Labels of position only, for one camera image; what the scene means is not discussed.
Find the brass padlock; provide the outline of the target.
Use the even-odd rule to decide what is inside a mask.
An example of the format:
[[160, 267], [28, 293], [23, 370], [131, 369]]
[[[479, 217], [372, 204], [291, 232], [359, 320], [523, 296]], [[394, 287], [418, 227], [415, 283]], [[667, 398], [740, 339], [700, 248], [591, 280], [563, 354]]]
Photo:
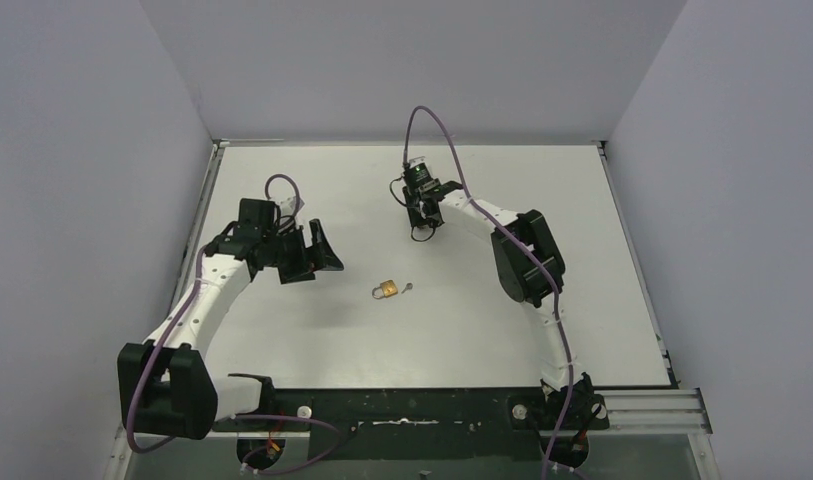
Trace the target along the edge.
[[375, 300], [387, 299], [398, 293], [399, 288], [393, 280], [385, 280], [371, 290], [371, 296]]

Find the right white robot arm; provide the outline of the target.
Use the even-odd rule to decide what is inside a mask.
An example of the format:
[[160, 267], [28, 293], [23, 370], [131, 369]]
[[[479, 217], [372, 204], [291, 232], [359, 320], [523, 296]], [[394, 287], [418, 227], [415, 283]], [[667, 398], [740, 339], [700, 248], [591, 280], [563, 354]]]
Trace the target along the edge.
[[398, 179], [403, 186], [395, 199], [406, 209], [414, 241], [455, 226], [491, 246], [501, 288], [531, 326], [545, 397], [542, 418], [577, 436], [606, 428], [604, 398], [576, 362], [562, 324], [559, 296], [566, 265], [544, 216], [472, 197], [460, 182], [441, 182], [420, 157], [405, 161]]

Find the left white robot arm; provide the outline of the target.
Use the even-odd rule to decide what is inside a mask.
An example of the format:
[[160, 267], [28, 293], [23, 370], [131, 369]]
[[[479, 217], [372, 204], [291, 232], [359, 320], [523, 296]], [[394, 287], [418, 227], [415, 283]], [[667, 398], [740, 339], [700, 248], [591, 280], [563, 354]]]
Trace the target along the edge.
[[230, 374], [215, 379], [205, 356], [233, 303], [257, 274], [273, 269], [281, 284], [341, 271], [321, 222], [301, 225], [284, 204], [243, 198], [238, 217], [195, 256], [194, 278], [169, 316], [117, 358], [121, 417], [138, 433], [199, 440], [215, 422], [241, 415], [263, 427], [277, 416], [270, 378]]

